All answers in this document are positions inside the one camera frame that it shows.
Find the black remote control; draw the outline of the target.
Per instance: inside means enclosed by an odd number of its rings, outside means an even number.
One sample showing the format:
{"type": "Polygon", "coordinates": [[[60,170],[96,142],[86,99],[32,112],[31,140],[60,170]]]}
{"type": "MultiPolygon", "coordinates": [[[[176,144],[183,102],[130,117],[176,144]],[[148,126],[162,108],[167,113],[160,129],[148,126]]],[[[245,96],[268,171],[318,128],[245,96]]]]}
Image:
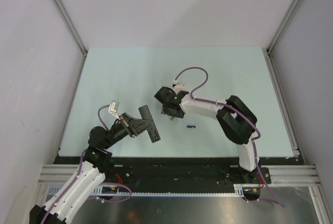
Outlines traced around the black remote control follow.
{"type": "Polygon", "coordinates": [[[147,130],[147,133],[149,135],[151,142],[155,143],[155,142],[161,140],[157,127],[156,127],[156,124],[150,113],[150,109],[149,109],[148,105],[144,105],[144,106],[138,108],[138,110],[140,112],[142,120],[144,120],[145,123],[148,125],[146,130],[147,130]]]}

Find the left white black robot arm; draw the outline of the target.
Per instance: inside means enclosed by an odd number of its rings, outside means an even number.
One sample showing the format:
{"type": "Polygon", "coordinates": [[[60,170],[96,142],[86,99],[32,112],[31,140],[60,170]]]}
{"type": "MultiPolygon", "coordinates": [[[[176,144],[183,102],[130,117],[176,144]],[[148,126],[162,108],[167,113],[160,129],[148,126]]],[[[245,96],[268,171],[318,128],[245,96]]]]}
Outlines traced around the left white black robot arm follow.
{"type": "Polygon", "coordinates": [[[88,148],[82,152],[78,168],[49,201],[30,210],[29,223],[72,223],[94,189],[114,178],[114,161],[108,151],[111,146],[126,136],[135,138],[145,131],[151,142],[160,140],[149,107],[142,106],[138,110],[140,118],[122,113],[109,129],[92,128],[88,148]]]}

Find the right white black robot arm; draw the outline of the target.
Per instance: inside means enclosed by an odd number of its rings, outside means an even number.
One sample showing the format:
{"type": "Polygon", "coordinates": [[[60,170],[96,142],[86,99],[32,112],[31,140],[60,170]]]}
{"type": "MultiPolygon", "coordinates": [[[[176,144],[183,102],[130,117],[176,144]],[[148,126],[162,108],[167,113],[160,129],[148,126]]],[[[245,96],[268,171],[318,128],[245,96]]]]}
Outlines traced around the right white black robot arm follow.
{"type": "Polygon", "coordinates": [[[259,158],[255,155],[251,136],[257,130],[256,116],[236,96],[225,102],[195,99],[190,93],[176,87],[161,87],[155,98],[162,104],[162,114],[183,118],[185,114],[195,114],[217,120],[225,136],[236,145],[239,155],[238,172],[234,178],[246,183],[254,182],[258,176],[259,158]]]}

